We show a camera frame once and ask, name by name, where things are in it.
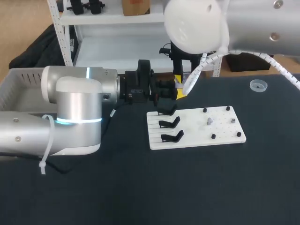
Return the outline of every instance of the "wooden floor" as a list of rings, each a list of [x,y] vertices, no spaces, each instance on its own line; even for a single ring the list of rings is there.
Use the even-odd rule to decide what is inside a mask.
[[[0,81],[8,73],[9,62],[52,23],[46,0],[0,0]],[[292,59],[276,56],[292,73],[300,73],[300,65]],[[226,62],[221,76],[274,74],[276,70],[231,73]]]

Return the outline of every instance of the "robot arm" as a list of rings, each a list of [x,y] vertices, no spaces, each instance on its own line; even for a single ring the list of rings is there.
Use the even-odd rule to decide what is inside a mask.
[[[300,55],[300,1],[165,0],[165,28],[187,53],[228,50]]]

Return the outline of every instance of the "cable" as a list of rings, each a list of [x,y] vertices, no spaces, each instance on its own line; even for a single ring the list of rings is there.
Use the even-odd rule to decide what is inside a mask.
[[[47,117],[49,118],[49,121],[50,121],[49,141],[48,141],[45,153],[43,155],[43,158],[42,158],[42,160],[40,161],[40,163],[38,165],[39,167],[41,167],[41,173],[43,175],[46,175],[46,171],[45,171],[46,160],[47,160],[47,157],[50,153],[50,150],[51,150],[51,147],[52,147],[52,144],[53,144],[53,141],[54,141],[54,132],[55,132],[55,124],[54,124],[53,117],[50,116],[50,115],[44,115],[44,116],[42,116],[42,119],[46,119]]]
[[[201,71],[203,68],[214,61],[222,58],[225,55],[228,54],[241,54],[241,53],[249,53],[255,56],[260,57],[261,59],[265,60],[271,66],[273,66],[278,72],[280,72],[287,80],[289,80],[294,86],[297,87],[297,89],[300,90],[300,82],[290,73],[288,72],[283,66],[281,66],[275,59],[270,57],[268,54],[265,53],[258,53],[258,52],[244,52],[239,50],[230,51],[227,54],[220,54],[220,55],[210,55],[205,62],[200,62],[199,66],[191,73],[191,75],[188,77],[187,81],[183,85],[183,94],[188,95],[190,91],[193,89],[194,85],[196,84]]]
[[[41,161],[41,159],[42,159],[40,156],[34,156],[34,155],[28,155],[28,154],[18,154],[18,153],[6,153],[6,152],[0,152],[0,156],[17,157],[17,158],[36,160],[36,161]],[[52,169],[54,169],[55,171],[57,171],[61,174],[67,174],[68,172],[70,172],[72,170],[72,168],[68,169],[68,170],[60,169],[54,163],[50,162],[49,160],[46,160],[45,163],[49,167],[51,167]]]
[[[167,45],[170,45],[171,43],[167,43],[167,44],[165,44],[162,48],[165,48]]]
[[[105,136],[105,134],[106,134],[106,132],[107,132],[107,130],[108,130],[109,124],[110,124],[110,122],[111,122],[111,119],[112,119],[113,115],[115,114],[115,112],[116,112],[119,108],[121,108],[122,106],[125,106],[125,105],[128,105],[128,102],[123,103],[123,104],[121,104],[121,105],[116,105],[116,106],[114,107],[114,109],[112,110],[112,112],[111,112],[111,114],[109,115],[109,118],[108,118],[108,120],[107,120],[107,124],[106,124],[106,127],[105,127],[105,129],[104,129],[104,131],[103,131],[103,133],[102,133],[101,140],[102,140],[102,138]]]

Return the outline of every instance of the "screw hole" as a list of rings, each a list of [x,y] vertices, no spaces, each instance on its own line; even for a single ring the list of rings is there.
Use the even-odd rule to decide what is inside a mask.
[[[104,100],[108,100],[109,99],[109,95],[107,95],[107,94],[103,95],[103,99]]]

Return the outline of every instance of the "black fabric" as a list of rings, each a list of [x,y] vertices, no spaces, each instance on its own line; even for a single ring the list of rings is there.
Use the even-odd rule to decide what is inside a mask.
[[[232,105],[244,144],[149,149],[146,112],[114,115],[99,151],[0,163],[0,221],[6,225],[297,225],[300,223],[300,92],[282,76],[201,79],[179,109]]]
[[[74,26],[70,26],[71,59],[74,60],[78,41]],[[54,25],[50,25],[21,55],[9,64],[12,68],[43,68],[46,66],[64,66],[60,45]]]

